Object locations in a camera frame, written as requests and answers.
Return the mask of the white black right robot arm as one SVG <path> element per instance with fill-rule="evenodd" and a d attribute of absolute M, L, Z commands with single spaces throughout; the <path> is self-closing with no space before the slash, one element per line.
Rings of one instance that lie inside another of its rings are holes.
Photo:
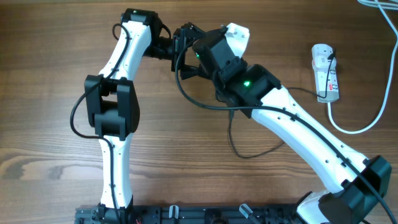
<path fill-rule="evenodd" d="M 263 66 L 248 65 L 238 43 L 245 32 L 228 27 L 199 36 L 193 51 L 228 111 L 240 110 L 290 146 L 319 176 L 324 190 L 300 201 L 306 223 L 359 223 L 376 205 L 385 205 L 391 165 L 368 159 L 311 117 L 288 89 Z"/>

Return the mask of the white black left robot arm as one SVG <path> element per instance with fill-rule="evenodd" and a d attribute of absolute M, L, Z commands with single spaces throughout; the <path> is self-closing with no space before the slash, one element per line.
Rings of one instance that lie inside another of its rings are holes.
<path fill-rule="evenodd" d="M 98 205 L 101 223 L 137 223 L 129 180 L 129 151 L 140 108 L 134 79 L 142 57 L 176 61 L 189 41 L 204 31 L 192 23 L 162 37 L 167 26 L 154 11 L 127 9 L 121 16 L 116 47 L 98 75 L 85 80 L 89 125 L 103 155 L 103 193 Z"/>

